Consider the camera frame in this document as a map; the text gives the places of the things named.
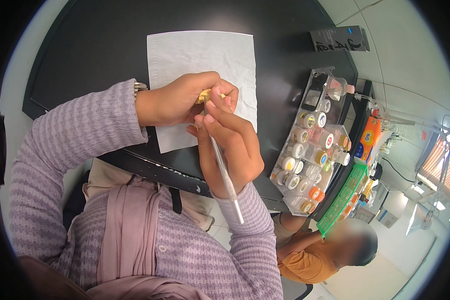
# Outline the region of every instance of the wristwatch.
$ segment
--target wristwatch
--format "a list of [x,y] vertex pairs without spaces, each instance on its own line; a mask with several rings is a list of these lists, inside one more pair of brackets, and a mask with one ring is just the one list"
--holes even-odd
[[148,90],[147,85],[142,82],[135,82],[133,84],[133,95],[135,95],[135,100],[137,100],[137,93],[139,91],[146,91]]

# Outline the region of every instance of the dark hair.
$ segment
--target dark hair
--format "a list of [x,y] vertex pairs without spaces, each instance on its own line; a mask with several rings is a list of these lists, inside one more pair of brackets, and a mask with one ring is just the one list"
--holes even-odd
[[377,234],[366,233],[362,236],[363,241],[360,249],[356,251],[356,255],[352,261],[352,266],[366,266],[377,255],[378,237]]

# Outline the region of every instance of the person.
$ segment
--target person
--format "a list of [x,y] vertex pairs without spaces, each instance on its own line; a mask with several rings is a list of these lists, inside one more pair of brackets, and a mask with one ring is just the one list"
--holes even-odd
[[[290,212],[273,217],[278,268],[290,280],[319,283],[345,266],[366,266],[377,253],[377,234],[364,221],[336,222],[325,240],[318,230],[311,233],[300,230],[306,221],[309,219]],[[351,230],[350,223],[358,230]]]
[[[135,83],[59,105],[37,118],[25,136],[12,166],[10,219],[25,271],[33,264],[39,270],[27,274],[49,292],[63,280],[66,293],[72,289],[94,299],[282,299],[273,221],[252,184],[264,168],[258,137],[250,122],[233,114],[238,88],[214,71],[186,74],[136,95]],[[202,116],[204,107],[195,100],[209,88],[209,114]],[[190,125],[187,131],[198,138],[203,176],[232,232],[230,251],[186,210],[173,211],[167,187],[139,176],[88,195],[65,230],[67,170],[147,142],[146,126],[193,122],[198,129]],[[224,148],[244,224],[227,200],[209,135]],[[40,274],[46,275],[34,280]]]

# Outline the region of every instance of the child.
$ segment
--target child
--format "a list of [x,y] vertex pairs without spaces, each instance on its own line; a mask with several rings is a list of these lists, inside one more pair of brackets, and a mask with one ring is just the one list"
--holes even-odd
[[281,213],[273,218],[280,274],[302,283],[319,283],[345,266],[366,266],[377,252],[372,227],[358,219],[345,219],[330,228],[325,240],[320,231],[298,231],[306,217]]

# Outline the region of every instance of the green plastic basket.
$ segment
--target green plastic basket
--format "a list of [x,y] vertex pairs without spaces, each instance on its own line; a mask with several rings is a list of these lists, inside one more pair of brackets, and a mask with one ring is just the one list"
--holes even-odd
[[317,223],[317,228],[321,232],[322,236],[325,236],[325,233],[327,233],[330,227],[335,223],[336,219],[340,216],[343,209],[347,206],[347,203],[352,198],[358,184],[366,173],[366,165],[353,165],[352,172],[348,176],[345,184],[342,186],[342,189]]

